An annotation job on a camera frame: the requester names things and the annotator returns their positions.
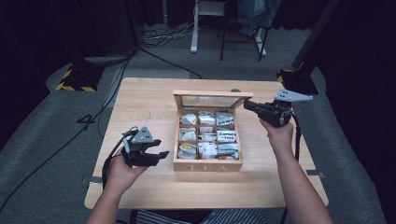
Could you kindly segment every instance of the open box lid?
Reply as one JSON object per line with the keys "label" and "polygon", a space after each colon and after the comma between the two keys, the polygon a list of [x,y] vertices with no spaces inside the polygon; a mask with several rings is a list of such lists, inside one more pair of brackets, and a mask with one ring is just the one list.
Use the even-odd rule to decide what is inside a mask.
{"label": "open box lid", "polygon": [[178,108],[236,109],[253,97],[253,92],[174,91],[174,96]]}

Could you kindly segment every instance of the forearm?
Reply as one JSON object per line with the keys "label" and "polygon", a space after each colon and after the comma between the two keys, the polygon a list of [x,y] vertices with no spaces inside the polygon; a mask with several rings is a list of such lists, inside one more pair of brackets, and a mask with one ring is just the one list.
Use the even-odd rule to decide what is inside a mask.
{"label": "forearm", "polygon": [[332,223],[326,206],[292,154],[276,155],[276,160],[293,223]]}
{"label": "forearm", "polygon": [[87,224],[115,223],[122,194],[104,191],[92,209]]}

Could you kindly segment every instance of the person's right hand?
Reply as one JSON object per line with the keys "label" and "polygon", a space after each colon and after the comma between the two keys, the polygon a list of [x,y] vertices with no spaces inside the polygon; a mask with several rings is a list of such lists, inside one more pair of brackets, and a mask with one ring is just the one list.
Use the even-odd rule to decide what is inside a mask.
{"label": "person's right hand", "polygon": [[291,123],[277,128],[263,119],[260,119],[260,123],[268,132],[267,136],[275,154],[278,154],[278,152],[292,154],[293,125]]}

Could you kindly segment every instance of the wooden table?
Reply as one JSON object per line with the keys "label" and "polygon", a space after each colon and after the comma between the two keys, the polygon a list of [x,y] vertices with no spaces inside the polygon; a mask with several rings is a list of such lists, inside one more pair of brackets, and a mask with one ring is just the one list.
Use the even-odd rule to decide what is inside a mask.
{"label": "wooden table", "polygon": [[[151,134],[162,143],[148,153],[169,150],[168,157],[150,167],[122,196],[120,208],[189,209],[189,208],[255,208],[284,207],[276,159],[267,132],[257,115],[236,109],[244,164],[240,172],[175,172],[173,170],[177,106],[174,90],[182,91],[240,91],[253,92],[256,103],[272,102],[281,88],[277,82],[201,80],[174,78],[125,78],[108,123],[106,136],[93,171],[101,176],[106,157],[118,143],[121,134],[131,127],[148,126]],[[300,164],[304,170],[316,170],[301,138]],[[328,204],[325,190],[317,175],[309,180],[321,199]],[[90,184],[85,205],[93,208],[102,185]]]}

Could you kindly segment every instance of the hand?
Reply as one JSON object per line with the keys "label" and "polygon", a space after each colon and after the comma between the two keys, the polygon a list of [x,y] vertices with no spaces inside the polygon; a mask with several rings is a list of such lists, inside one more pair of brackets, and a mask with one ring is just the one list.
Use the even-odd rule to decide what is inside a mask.
{"label": "hand", "polygon": [[278,128],[272,126],[263,119],[260,119],[260,123],[268,132],[267,136],[270,139],[270,144],[275,154],[278,154],[279,152],[292,154],[291,139],[293,136],[293,125],[291,123]]}
{"label": "hand", "polygon": [[107,173],[107,183],[105,189],[110,189],[115,193],[123,194],[149,167],[129,167],[127,164],[125,164],[125,159],[121,156],[120,152],[121,150],[119,149],[115,157],[111,160],[110,166],[108,168],[109,171]]}

